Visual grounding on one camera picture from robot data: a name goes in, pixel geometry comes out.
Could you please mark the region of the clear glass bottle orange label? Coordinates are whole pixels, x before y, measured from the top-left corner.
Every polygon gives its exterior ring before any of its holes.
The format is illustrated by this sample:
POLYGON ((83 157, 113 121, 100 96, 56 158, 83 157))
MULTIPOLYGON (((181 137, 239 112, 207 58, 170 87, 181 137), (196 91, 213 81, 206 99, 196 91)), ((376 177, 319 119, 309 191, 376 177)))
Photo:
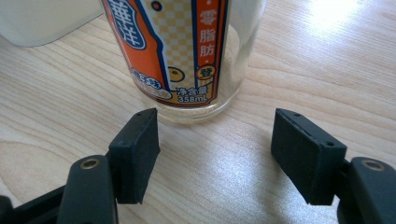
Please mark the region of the clear glass bottle orange label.
POLYGON ((133 82, 170 120, 224 110, 247 73, 267 0, 102 0, 133 82))

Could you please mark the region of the white container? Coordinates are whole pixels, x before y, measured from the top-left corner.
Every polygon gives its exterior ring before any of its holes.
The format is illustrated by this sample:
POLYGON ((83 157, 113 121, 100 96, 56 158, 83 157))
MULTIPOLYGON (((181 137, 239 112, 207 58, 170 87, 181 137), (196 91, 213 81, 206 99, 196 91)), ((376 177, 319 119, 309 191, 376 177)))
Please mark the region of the white container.
POLYGON ((0 0, 0 35, 17 46, 45 45, 102 13, 100 0, 0 0))

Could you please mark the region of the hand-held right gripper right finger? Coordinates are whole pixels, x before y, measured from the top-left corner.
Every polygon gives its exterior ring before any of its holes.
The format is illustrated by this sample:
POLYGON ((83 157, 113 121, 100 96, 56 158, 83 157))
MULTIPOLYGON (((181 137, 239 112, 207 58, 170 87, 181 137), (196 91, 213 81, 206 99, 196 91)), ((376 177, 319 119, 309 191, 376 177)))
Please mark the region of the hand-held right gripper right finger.
POLYGON ((396 169, 347 147, 305 116, 278 108, 271 153, 308 204, 339 199, 339 224, 396 224, 396 169))

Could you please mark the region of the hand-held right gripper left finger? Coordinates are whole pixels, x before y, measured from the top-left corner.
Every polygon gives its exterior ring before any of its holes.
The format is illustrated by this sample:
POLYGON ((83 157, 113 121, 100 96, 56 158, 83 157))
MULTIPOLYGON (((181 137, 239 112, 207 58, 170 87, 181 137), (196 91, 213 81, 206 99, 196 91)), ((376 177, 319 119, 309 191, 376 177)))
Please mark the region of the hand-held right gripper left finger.
POLYGON ((143 202, 159 153, 157 110, 134 114, 105 155, 73 163, 57 224, 118 224, 119 204, 143 202))

